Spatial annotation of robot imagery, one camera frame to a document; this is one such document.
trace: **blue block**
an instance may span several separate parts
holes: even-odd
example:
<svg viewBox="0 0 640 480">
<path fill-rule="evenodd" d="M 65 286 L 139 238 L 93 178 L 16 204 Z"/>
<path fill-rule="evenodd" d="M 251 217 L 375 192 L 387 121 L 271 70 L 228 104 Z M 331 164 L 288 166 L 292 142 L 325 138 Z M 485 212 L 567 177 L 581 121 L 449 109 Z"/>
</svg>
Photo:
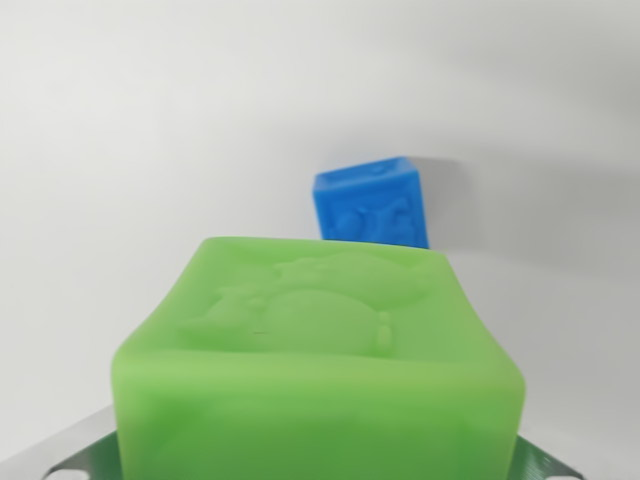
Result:
<svg viewBox="0 0 640 480">
<path fill-rule="evenodd" d="M 429 248 L 420 175 L 405 157 L 320 173 L 313 197 L 325 240 Z"/>
</svg>

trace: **white backdrop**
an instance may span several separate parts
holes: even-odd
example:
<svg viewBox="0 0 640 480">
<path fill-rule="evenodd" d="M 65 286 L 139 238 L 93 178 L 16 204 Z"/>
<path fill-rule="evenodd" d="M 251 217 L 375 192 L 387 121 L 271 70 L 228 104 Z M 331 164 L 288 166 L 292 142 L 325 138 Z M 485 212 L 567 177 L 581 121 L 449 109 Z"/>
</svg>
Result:
<svg viewBox="0 0 640 480">
<path fill-rule="evenodd" d="M 421 167 L 523 432 L 640 478 L 640 4 L 0 0 L 0 459 L 110 402 L 215 235 L 314 238 L 312 176 Z"/>
</svg>

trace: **metal base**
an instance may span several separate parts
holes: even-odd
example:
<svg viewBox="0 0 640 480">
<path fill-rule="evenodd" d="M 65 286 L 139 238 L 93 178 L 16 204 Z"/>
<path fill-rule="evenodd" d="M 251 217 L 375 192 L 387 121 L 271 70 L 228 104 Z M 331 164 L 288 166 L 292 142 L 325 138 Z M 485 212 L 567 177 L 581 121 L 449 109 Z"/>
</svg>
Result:
<svg viewBox="0 0 640 480">
<path fill-rule="evenodd" d="M 69 449 L 74 449 L 72 452 L 76 453 L 69 453 Z M 547 480 L 549 477 L 584 480 L 571 467 L 518 437 L 508 480 Z M 122 480 L 111 408 L 98 412 L 0 465 L 0 480 L 76 478 Z"/>
</svg>

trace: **block face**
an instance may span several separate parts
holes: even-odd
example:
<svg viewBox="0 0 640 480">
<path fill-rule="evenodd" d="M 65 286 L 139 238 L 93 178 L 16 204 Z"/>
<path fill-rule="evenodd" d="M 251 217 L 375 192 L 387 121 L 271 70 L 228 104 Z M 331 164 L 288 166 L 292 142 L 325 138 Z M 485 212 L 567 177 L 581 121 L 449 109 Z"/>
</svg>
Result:
<svg viewBox="0 0 640 480">
<path fill-rule="evenodd" d="M 524 386 L 446 259 L 206 241 L 113 364 L 127 480 L 504 479 Z"/>
<path fill-rule="evenodd" d="M 321 173 L 314 199 L 325 239 L 429 246 L 420 177 L 404 157 Z"/>
</svg>

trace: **green translucent block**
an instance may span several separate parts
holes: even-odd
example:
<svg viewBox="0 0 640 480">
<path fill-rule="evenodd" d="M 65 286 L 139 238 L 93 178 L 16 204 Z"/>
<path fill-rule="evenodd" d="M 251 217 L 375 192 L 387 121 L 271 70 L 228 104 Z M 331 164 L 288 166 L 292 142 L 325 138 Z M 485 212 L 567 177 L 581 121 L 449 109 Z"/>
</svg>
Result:
<svg viewBox="0 0 640 480">
<path fill-rule="evenodd" d="M 524 382 L 440 253 L 214 238 L 113 393 L 127 480 L 504 480 Z"/>
</svg>

